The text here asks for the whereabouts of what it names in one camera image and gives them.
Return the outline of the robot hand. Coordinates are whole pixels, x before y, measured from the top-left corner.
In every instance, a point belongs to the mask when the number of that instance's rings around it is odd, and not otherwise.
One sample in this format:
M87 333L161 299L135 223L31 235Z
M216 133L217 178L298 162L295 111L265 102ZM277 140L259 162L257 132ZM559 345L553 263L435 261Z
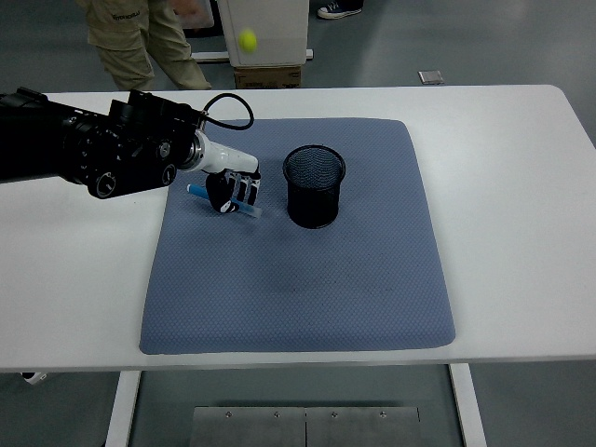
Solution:
M193 170L208 174L204 197L211 206L220 213L239 210L259 218L262 212L255 206L261 182L258 159L212 142L202 131L196 132L196 149Z

